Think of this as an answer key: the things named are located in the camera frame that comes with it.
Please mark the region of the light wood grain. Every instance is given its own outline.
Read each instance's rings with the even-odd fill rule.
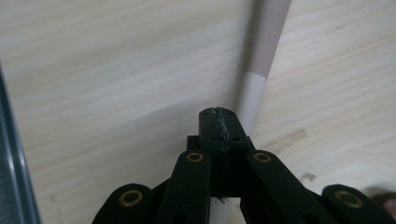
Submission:
[[[0,3],[0,58],[44,223],[167,178],[234,109],[253,1]],[[396,190],[396,3],[292,1],[252,135],[310,189]]]

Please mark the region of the screw hole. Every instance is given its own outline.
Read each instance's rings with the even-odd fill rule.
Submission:
[[[120,196],[120,204],[124,207],[131,207],[139,204],[143,199],[143,194],[139,190],[131,189],[125,191]]]
[[[192,152],[189,155],[187,155],[187,160],[189,160],[189,161],[198,162],[203,159],[204,159],[204,156],[197,152]]]
[[[256,160],[256,161],[260,161],[260,162],[268,162],[268,161],[270,161],[271,160],[271,157],[270,156],[268,156],[267,154],[265,154],[265,153],[256,153],[255,155],[254,155],[254,159]]]
[[[184,213],[177,213],[172,217],[173,224],[184,224],[187,223],[187,216]]]
[[[363,206],[363,201],[353,193],[350,193],[345,190],[337,190],[334,193],[336,199],[340,202],[344,203],[345,205],[353,208],[360,208]]]

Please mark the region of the wooden surface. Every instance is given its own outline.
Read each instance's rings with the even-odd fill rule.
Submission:
[[[44,223],[167,178],[234,109],[253,1],[0,1],[0,58]],[[396,191],[396,2],[295,0],[252,140],[315,192]]]

